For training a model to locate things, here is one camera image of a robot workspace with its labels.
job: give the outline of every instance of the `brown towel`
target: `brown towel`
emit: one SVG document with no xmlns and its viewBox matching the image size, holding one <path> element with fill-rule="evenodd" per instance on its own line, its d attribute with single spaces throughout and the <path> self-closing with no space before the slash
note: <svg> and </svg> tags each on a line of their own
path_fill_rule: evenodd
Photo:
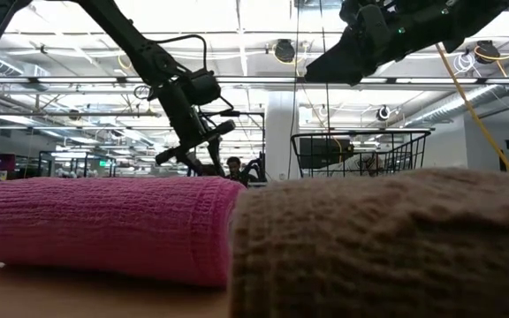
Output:
<svg viewBox="0 0 509 318">
<path fill-rule="evenodd" d="M 509 174 L 300 180 L 236 213 L 232 317 L 509 317 Z"/>
</svg>

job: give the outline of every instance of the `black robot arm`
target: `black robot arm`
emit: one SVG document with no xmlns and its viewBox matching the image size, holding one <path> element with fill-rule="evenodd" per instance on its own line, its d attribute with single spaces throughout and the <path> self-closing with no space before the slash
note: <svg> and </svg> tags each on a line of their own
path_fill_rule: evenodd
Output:
<svg viewBox="0 0 509 318">
<path fill-rule="evenodd" d="M 179 137 L 179 146 L 156 157 L 161 164 L 172 157 L 196 173 L 201 170 L 186 156 L 189 149 L 208 142 L 208 150 L 217 173 L 224 175 L 219 160 L 220 136 L 232 131 L 235 124 L 228 120 L 211 128 L 201 118 L 194 105 L 204 105 L 220 98 L 221 87 L 213 72 L 200 69 L 191 72 L 161 48 L 145 38 L 117 7 L 114 0 L 72 0 L 107 33 L 131 59 L 135 71 L 151 87 L 150 99 L 158 98 Z M 0 38 L 12 16 L 31 0 L 0 0 Z"/>
</svg>

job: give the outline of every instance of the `wooden table surface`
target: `wooden table surface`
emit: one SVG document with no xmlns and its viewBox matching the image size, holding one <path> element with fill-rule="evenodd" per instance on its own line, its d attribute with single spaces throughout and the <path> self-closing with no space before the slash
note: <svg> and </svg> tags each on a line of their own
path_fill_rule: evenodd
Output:
<svg viewBox="0 0 509 318">
<path fill-rule="evenodd" d="M 226 316 L 221 290 L 0 264 L 0 318 Z"/>
</svg>

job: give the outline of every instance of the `folded towel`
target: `folded towel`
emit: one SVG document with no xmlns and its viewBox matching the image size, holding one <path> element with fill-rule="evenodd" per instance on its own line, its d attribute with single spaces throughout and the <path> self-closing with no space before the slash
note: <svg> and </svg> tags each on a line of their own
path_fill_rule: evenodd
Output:
<svg viewBox="0 0 509 318">
<path fill-rule="evenodd" d="M 509 174 L 271 185 L 234 222 L 232 317 L 509 317 Z"/>
<path fill-rule="evenodd" d="M 223 178 L 0 182 L 0 262 L 225 286 L 241 189 Z"/>
</svg>

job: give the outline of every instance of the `black cable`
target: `black cable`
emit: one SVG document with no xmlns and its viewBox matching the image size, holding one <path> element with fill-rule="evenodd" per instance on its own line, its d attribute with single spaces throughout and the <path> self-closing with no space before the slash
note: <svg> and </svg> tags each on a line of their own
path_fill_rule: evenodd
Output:
<svg viewBox="0 0 509 318">
<path fill-rule="evenodd" d="M 137 99 L 140 99 L 142 101 L 148 99 L 151 94 L 152 94 L 152 89 L 150 89 L 150 86 L 148 86 L 148 85 L 139 85 L 139 86 L 135 87 L 133 90 L 133 95 Z"/>
<path fill-rule="evenodd" d="M 327 51 L 325 44 L 325 26 L 323 25 L 323 0 L 319 0 L 319 13 L 322 20 L 323 54 Z M 330 105 L 329 105 L 329 82 L 325 82 L 325 97 L 327 101 L 327 128 L 331 131 Z"/>
<path fill-rule="evenodd" d="M 221 98 L 221 100 L 224 101 L 227 104 L 227 106 L 229 106 L 228 110 L 223 110 L 223 111 L 220 111 L 219 113 L 223 113 L 224 111 L 234 111 L 235 110 L 235 107 L 229 101 L 224 99 L 222 96 L 219 96 L 219 98 Z"/>
<path fill-rule="evenodd" d="M 290 137 L 293 135 L 293 124 L 296 121 L 296 88 L 298 84 L 298 48 L 300 47 L 300 6 L 298 5 L 298 17 L 296 21 L 296 56 L 294 57 L 293 64 L 293 103 L 292 103 L 292 124 L 290 125 Z M 292 144 L 289 147 L 290 155 L 288 156 L 288 179 L 290 179 L 290 173 L 292 172 Z"/>
<path fill-rule="evenodd" d="M 189 35 L 183 35 L 183 36 L 171 38 L 168 40 L 155 41 L 155 43 L 164 44 L 164 43 L 187 40 L 187 39 L 191 39 L 191 38 L 200 39 L 201 42 L 203 42 L 203 68 L 205 70 L 207 70 L 208 69 L 208 43 L 205 41 L 205 39 L 202 36 L 200 36 L 198 34 L 189 34 Z"/>
</svg>

